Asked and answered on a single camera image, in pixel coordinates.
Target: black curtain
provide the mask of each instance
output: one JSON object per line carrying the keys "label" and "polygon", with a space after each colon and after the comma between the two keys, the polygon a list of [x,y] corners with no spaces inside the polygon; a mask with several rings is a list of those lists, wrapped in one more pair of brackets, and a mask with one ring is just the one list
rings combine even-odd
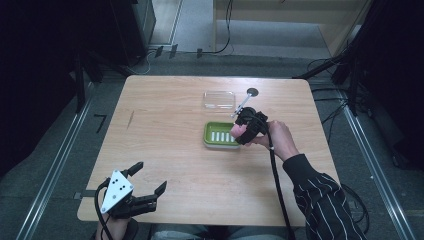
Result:
{"label": "black curtain", "polygon": [[403,134],[391,147],[424,169],[423,13],[423,1],[374,1],[333,80],[343,82],[350,72],[354,84],[362,83]]}
{"label": "black curtain", "polygon": [[0,176],[31,154],[75,95],[61,2],[0,2]]}

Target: small black object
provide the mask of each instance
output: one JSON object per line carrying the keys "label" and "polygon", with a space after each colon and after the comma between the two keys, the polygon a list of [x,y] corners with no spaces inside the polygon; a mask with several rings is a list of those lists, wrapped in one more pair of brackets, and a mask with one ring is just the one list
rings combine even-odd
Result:
{"label": "small black object", "polygon": [[102,121],[100,122],[99,128],[97,128],[97,131],[96,131],[96,133],[99,133],[100,130],[102,129],[102,127],[103,127],[103,124],[106,121],[107,115],[104,115],[104,114],[94,114],[94,117],[101,117],[102,118]]}
{"label": "small black object", "polygon": [[249,88],[249,89],[247,89],[247,94],[250,94],[251,97],[256,97],[256,96],[258,96],[259,91],[256,88]]}
{"label": "small black object", "polygon": [[172,45],[171,54],[169,54],[169,59],[175,57],[175,54],[177,53],[177,47],[178,44]]}
{"label": "small black object", "polygon": [[136,174],[142,168],[143,168],[143,162],[138,162],[134,166],[132,166],[128,169],[128,174],[132,177],[134,174]]}
{"label": "small black object", "polygon": [[201,58],[202,57],[202,52],[203,50],[201,48],[197,49],[197,58]]}
{"label": "small black object", "polygon": [[162,51],[163,51],[163,46],[160,46],[160,47],[156,50],[155,58],[157,58],[157,57],[159,57],[160,55],[162,55]]}

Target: lap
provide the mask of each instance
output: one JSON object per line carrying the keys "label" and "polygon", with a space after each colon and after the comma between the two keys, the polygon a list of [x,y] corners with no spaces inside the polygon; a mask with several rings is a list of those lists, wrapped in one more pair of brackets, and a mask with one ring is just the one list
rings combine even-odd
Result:
{"label": "lap", "polygon": [[204,225],[155,224],[151,240],[228,239],[228,240],[284,240],[284,227],[228,226],[216,228]]}

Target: person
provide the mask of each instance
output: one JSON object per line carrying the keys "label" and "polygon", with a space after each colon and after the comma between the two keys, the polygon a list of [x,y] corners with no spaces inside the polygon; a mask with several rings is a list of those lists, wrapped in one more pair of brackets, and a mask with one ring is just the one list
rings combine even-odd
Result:
{"label": "person", "polygon": [[[296,203],[306,218],[308,239],[366,239],[358,225],[353,221],[346,197],[339,184],[325,173],[317,172],[305,154],[297,149],[287,125],[281,121],[268,122],[269,133],[274,145],[275,155],[283,161],[283,169],[293,182]],[[234,138],[243,131],[231,132]],[[257,136],[251,143],[269,147],[268,136]],[[114,219],[107,225],[114,239],[122,239],[126,219]],[[96,239],[101,239],[98,227]],[[152,239],[207,239],[208,227],[191,225],[182,231],[181,226],[154,225]],[[282,228],[229,227],[228,239],[284,239]]]}

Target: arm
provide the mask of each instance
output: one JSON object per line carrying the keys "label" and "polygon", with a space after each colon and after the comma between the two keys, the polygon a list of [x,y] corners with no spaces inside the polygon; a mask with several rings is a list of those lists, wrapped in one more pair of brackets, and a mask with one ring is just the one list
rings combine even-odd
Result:
{"label": "arm", "polygon": [[[123,239],[123,237],[125,236],[125,232],[127,230],[127,225],[131,219],[130,218],[115,219],[115,218],[109,217],[109,214],[103,214],[102,217],[103,217],[103,220],[106,222],[106,225],[109,229],[109,232],[112,235],[112,238],[114,240]],[[102,230],[103,230],[103,226],[100,224],[100,222],[98,222],[96,236],[95,236],[96,240],[109,239],[106,235],[106,232]]]}
{"label": "arm", "polygon": [[[299,153],[284,123],[272,121],[268,126],[275,154],[284,162],[283,168],[294,185],[296,203],[306,217],[308,239],[366,239],[334,179],[317,172],[306,156]],[[267,136],[256,137],[252,143],[269,146]]]}
{"label": "arm", "polygon": [[296,203],[306,217],[308,239],[366,239],[334,179],[315,171],[304,154],[285,160],[283,168],[293,181]]}

